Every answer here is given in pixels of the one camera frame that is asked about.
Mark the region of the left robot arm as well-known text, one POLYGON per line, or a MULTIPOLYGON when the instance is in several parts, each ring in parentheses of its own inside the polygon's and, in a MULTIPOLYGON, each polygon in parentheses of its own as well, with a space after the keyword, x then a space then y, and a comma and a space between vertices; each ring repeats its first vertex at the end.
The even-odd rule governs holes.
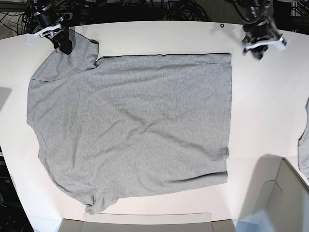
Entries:
POLYGON ((284 50, 287 41, 284 39, 272 17, 267 15, 269 0, 233 0, 234 9, 244 22, 245 37, 242 40, 243 53, 252 52, 261 58, 270 45, 284 50))

